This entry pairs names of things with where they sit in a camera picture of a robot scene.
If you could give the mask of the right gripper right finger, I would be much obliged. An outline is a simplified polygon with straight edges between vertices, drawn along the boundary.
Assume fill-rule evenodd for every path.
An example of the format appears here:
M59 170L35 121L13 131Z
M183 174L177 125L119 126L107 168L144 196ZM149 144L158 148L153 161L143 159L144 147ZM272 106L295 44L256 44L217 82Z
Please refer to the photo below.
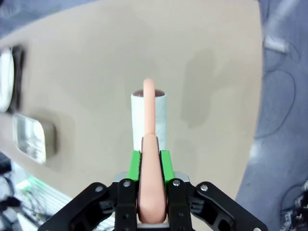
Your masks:
M177 177L169 151L160 152L171 231L192 231L192 216L213 231L266 231L267 226L208 181L196 186Z

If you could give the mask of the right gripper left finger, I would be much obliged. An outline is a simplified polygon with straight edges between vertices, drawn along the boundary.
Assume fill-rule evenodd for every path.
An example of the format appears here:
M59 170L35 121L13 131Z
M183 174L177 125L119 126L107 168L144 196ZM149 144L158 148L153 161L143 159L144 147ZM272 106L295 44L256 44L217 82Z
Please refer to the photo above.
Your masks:
M40 231L92 231L115 213L116 231L135 231L141 153L132 151L126 178L94 182L39 227Z

